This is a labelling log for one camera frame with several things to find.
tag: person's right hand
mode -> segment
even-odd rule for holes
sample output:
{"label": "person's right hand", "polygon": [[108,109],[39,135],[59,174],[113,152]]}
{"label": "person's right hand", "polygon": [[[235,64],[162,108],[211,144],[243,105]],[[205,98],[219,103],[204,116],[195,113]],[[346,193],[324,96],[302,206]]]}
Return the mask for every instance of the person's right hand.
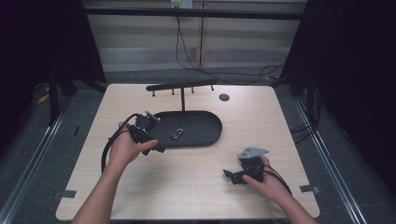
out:
{"label": "person's right hand", "polygon": [[[261,155],[262,162],[264,163],[264,170],[268,172],[273,172],[270,167],[270,161],[265,156]],[[281,200],[291,197],[286,188],[279,182],[275,177],[264,173],[264,180],[259,182],[254,178],[243,175],[243,179],[251,185],[253,188],[257,189],[264,197],[275,202],[280,203]]]}
{"label": "person's right hand", "polygon": [[130,126],[131,125],[127,123],[121,128],[119,137],[111,146],[108,165],[116,163],[118,166],[125,168],[131,161],[136,159],[141,152],[155,147],[158,144],[157,140],[137,144],[128,132]]}

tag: gray carpet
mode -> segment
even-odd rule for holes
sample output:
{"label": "gray carpet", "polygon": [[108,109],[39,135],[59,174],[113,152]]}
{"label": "gray carpet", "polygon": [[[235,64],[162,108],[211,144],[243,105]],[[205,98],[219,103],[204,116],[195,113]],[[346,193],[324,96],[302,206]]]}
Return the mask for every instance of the gray carpet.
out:
{"label": "gray carpet", "polygon": [[[221,72],[243,72],[259,74],[260,68],[210,69]],[[187,80],[202,80],[211,75],[197,73],[186,69],[160,71],[142,71],[133,73],[106,74],[108,83],[169,83]],[[246,84],[257,77],[240,75],[218,75],[233,84]],[[262,78],[254,85],[267,85],[271,81]],[[44,160],[24,196],[12,223],[62,223],[55,217],[59,200],[53,199],[53,193],[65,189],[78,154],[91,127],[103,94],[92,90],[84,84],[77,83],[78,92],[64,114],[63,123],[55,135]],[[276,95],[290,129],[301,126],[304,122],[297,110],[289,86],[276,88]],[[396,200],[387,187],[370,168],[359,153],[353,141],[345,138],[343,129],[337,124],[336,118],[326,109],[321,108],[318,129],[332,158],[336,162],[347,185],[359,203],[368,223],[393,223],[396,219]],[[27,117],[21,126],[21,132],[9,147],[6,157],[0,160],[1,204],[7,199],[13,186],[17,183],[24,167],[33,155],[36,146],[47,128],[49,120],[48,102],[43,105],[32,103]],[[353,223],[341,197],[332,183],[318,151],[310,138],[297,145],[305,171],[312,186],[318,187],[316,194],[320,215],[320,223]],[[263,223],[256,221],[223,221],[222,223]],[[287,223],[279,220],[276,223]]]}

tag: wooden table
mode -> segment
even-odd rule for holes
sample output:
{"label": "wooden table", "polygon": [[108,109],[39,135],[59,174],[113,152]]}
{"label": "wooden table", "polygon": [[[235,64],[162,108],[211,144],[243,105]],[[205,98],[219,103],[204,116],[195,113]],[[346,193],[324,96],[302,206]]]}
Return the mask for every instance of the wooden table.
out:
{"label": "wooden table", "polygon": [[[112,84],[107,88],[91,130],[67,185],[75,198],[62,198],[56,212],[70,220],[101,175],[107,138],[133,113],[178,111],[180,92],[146,91],[147,85]],[[168,148],[139,156],[127,167],[117,190],[112,219],[197,220],[273,219],[286,217],[277,204],[248,185],[233,185],[222,172],[241,171],[236,155],[245,147],[269,149],[266,156],[290,186],[293,196],[313,216],[319,214],[300,157],[275,92],[270,87],[214,86],[186,89],[186,110],[206,110],[222,122],[219,141],[210,147]],[[222,93],[230,96],[223,102]]]}

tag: black oval tray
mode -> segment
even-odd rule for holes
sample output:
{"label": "black oval tray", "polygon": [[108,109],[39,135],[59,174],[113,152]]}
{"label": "black oval tray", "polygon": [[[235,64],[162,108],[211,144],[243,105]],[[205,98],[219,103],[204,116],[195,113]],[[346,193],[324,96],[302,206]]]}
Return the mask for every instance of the black oval tray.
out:
{"label": "black oval tray", "polygon": [[[148,134],[166,147],[207,147],[221,135],[221,120],[208,111],[166,111],[154,116],[160,122]],[[177,129],[183,129],[183,133],[172,139],[171,133]]]}

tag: cable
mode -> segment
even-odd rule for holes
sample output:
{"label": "cable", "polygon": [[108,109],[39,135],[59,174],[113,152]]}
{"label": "cable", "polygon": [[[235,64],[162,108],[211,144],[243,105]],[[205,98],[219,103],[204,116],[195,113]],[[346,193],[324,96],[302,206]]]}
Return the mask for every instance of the cable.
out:
{"label": "cable", "polygon": [[320,119],[320,111],[321,111],[321,104],[322,104],[322,95],[320,94],[318,87],[315,86],[314,90],[314,103],[315,103],[315,112],[313,116],[313,120],[311,120],[310,124],[307,125],[307,122],[300,124],[299,126],[295,127],[294,129],[290,130],[290,133],[299,133],[303,131],[308,131],[308,133],[301,134],[297,137],[293,137],[294,145],[297,145],[304,141],[317,127],[319,124]]}
{"label": "cable", "polygon": [[120,136],[120,134],[122,134],[122,133],[128,131],[128,130],[121,131],[122,128],[123,128],[123,126],[125,126],[125,124],[128,123],[128,121],[129,121],[131,118],[137,117],[137,116],[139,116],[139,114],[132,114],[128,119],[126,119],[126,120],[121,124],[121,126],[113,133],[113,135],[112,135],[110,138],[108,138],[108,142],[107,142],[105,148],[103,149],[103,153],[102,153],[102,163],[101,163],[102,172],[103,172],[103,171],[105,170],[105,168],[106,168],[106,157],[107,157],[108,151],[110,150],[111,145],[113,145],[114,141]]}
{"label": "cable", "polygon": [[249,164],[247,164],[247,163],[244,163],[244,164],[245,164],[247,167],[249,167],[249,168],[251,168],[251,169],[253,169],[253,170],[256,170],[256,171],[259,171],[259,172],[264,172],[264,173],[266,173],[266,174],[268,174],[268,175],[273,176],[274,178],[276,178],[276,179],[283,185],[283,187],[285,187],[285,189],[290,193],[290,195],[292,195],[291,190],[290,190],[290,188],[289,188],[289,185],[288,185],[288,184],[286,183],[286,181],[282,178],[282,176],[281,176],[274,168],[272,168],[271,166],[265,165],[265,164],[264,164],[264,167],[270,168],[272,171],[274,171],[274,173],[273,173],[273,172],[270,172],[270,171],[267,171],[267,170],[265,170],[265,169],[260,170],[260,169],[254,167],[254,166],[252,166],[252,165],[249,165]]}
{"label": "cable", "polygon": [[[178,59],[179,37],[180,37],[181,42],[182,42],[182,44],[183,44],[184,53],[185,53],[185,55],[186,55],[186,58],[187,58],[187,61],[189,62],[190,67],[187,67],[187,66],[183,65],[183,64],[180,62],[180,60]],[[205,71],[205,70],[203,70],[203,69],[196,68],[196,67],[194,67],[194,65],[192,64],[192,62],[191,62],[191,60],[190,60],[190,57],[189,57],[189,55],[188,55],[188,53],[187,53],[186,44],[185,44],[185,42],[184,42],[184,37],[183,37],[183,34],[181,33],[180,18],[179,18],[179,17],[177,17],[177,48],[176,48],[176,58],[177,58],[177,63],[178,63],[181,67],[183,67],[183,68],[185,68],[185,69],[195,70],[195,71],[197,71],[197,72],[200,72],[200,73],[209,75],[209,76],[211,76],[211,77],[213,77],[213,78],[215,78],[215,79],[217,79],[217,80],[219,80],[219,81],[222,81],[222,82],[224,82],[224,83],[231,84],[231,85],[251,85],[251,84],[254,84],[254,83],[260,81],[260,79],[262,79],[263,76],[268,75],[268,74],[271,74],[271,73],[275,72],[278,68],[283,67],[283,64],[284,64],[284,63],[281,63],[281,64],[275,64],[275,65],[267,65],[267,66],[264,66],[264,68],[261,70],[261,72],[260,72],[259,74],[231,73],[231,72],[230,72],[230,73],[227,73],[227,72],[217,72],[217,73],[216,73],[216,72],[207,72],[207,71]],[[268,68],[268,67],[274,67],[274,69],[271,70],[271,71],[269,71],[269,72],[264,73],[263,71],[264,71],[266,68]],[[253,81],[249,81],[249,82],[247,82],[247,83],[232,83],[232,82],[230,82],[230,81],[227,81],[227,80],[224,80],[224,79],[222,79],[222,78],[216,77],[215,75],[239,75],[239,76],[257,77],[257,78],[254,79]]]}

